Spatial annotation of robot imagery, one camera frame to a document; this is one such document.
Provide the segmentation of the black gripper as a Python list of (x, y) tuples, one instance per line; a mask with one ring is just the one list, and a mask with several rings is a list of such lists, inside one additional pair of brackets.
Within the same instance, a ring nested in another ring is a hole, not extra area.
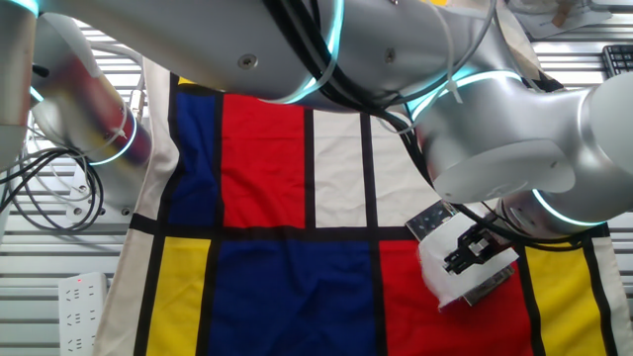
[(459, 275), (474, 264), (483, 265), (510, 247), (509, 240), (476, 223), (458, 237), (457, 248), (444, 258), (443, 268)]

